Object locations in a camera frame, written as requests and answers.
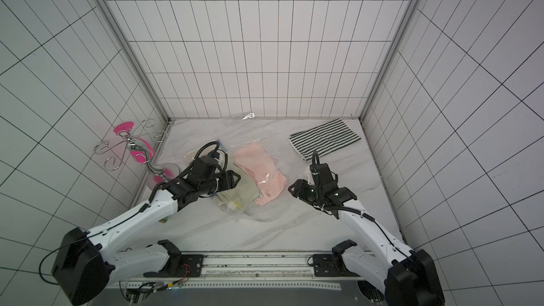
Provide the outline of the pale yellow towel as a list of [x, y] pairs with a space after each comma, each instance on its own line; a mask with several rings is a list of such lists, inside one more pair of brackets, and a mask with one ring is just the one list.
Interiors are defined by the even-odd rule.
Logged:
[[244, 173], [240, 176], [241, 179], [234, 189], [219, 192], [213, 197], [221, 211], [231, 214], [245, 211], [261, 195], [253, 178]]

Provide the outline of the pink towel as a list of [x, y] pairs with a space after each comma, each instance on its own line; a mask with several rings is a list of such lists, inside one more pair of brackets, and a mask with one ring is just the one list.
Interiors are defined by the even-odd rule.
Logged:
[[250, 176], [260, 192], [255, 200], [259, 206], [280, 196], [286, 188], [287, 178], [276, 168], [273, 157], [258, 143], [253, 142], [234, 152], [235, 165]]

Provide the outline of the green white striped towel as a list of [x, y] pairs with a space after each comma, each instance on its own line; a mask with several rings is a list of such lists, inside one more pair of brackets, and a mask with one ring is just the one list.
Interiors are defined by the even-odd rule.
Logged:
[[289, 136], [290, 144], [306, 162], [315, 152], [323, 157], [360, 140], [361, 137], [340, 118]]

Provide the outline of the clear plastic vacuum bag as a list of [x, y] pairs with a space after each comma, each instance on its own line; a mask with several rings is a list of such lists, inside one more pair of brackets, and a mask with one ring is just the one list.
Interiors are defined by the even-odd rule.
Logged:
[[187, 153], [220, 140], [228, 151], [228, 169], [240, 175], [244, 171], [235, 165], [234, 152], [258, 142], [274, 158], [276, 168], [287, 178], [286, 188], [278, 198], [265, 205], [259, 206], [254, 200], [245, 211], [228, 214], [241, 215], [257, 222], [273, 222], [283, 218], [292, 208], [294, 200], [287, 188], [303, 174], [304, 163], [288, 139], [306, 126], [304, 120], [262, 118], [253, 113], [233, 118], [178, 119], [171, 126], [164, 154], [181, 166], [186, 166], [189, 163], [185, 159]]

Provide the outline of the blue and beige towel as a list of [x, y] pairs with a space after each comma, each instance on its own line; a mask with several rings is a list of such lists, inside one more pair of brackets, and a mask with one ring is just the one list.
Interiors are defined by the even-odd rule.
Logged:
[[185, 155], [187, 161], [193, 161], [197, 157], [208, 156], [214, 158], [221, 170], [227, 170], [228, 168], [228, 151], [220, 140], [214, 140], [210, 145], [205, 146], [202, 150], [191, 150]]

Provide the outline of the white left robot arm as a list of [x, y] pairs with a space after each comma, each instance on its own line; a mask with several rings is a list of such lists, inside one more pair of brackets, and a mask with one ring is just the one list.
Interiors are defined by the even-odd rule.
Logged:
[[75, 228], [62, 239], [51, 274], [72, 305], [83, 305], [105, 287], [151, 273], [187, 272], [181, 250], [167, 239], [129, 249], [136, 236], [200, 198], [234, 189], [241, 176], [210, 156], [196, 158], [171, 181], [158, 183], [148, 200], [88, 231]]

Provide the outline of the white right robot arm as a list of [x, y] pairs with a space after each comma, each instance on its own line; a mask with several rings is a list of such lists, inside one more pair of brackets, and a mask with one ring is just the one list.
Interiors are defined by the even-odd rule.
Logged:
[[413, 250], [364, 208], [328, 164], [310, 165], [312, 183], [297, 180], [289, 193], [349, 227], [356, 238], [332, 250], [335, 269], [355, 274], [381, 293], [388, 305], [444, 305], [446, 299], [432, 257]]

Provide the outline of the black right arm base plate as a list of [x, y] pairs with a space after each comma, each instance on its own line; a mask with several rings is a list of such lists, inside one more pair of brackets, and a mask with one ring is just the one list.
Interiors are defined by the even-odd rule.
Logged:
[[348, 239], [334, 246], [330, 254], [313, 254], [307, 262], [314, 269], [318, 278], [359, 277], [347, 269], [342, 255], [347, 249], [356, 247], [357, 243]]

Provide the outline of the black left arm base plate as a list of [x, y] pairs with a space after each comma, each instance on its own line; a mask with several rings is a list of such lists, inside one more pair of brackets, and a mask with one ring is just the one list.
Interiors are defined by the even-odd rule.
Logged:
[[143, 274], [146, 278], [198, 278], [203, 269], [204, 255], [183, 254], [181, 250], [167, 239], [157, 242], [169, 255], [168, 261], [158, 271]]

